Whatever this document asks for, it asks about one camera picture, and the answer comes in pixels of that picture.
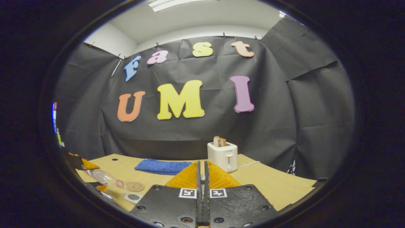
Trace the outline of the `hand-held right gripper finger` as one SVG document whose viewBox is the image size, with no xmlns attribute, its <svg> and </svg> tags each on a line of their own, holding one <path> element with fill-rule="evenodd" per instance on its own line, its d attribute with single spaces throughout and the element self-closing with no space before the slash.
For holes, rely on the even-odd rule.
<svg viewBox="0 0 405 228">
<path fill-rule="evenodd" d="M 191 183 L 191 187 L 152 185 L 130 213 L 157 228 L 197 228 L 201 219 L 202 186 L 201 162 L 195 162 L 182 171 L 178 184 Z"/>
<path fill-rule="evenodd" d="M 252 184 L 242 185 L 212 162 L 204 162 L 203 215 L 210 228 L 251 228 L 277 210 Z"/>
</svg>

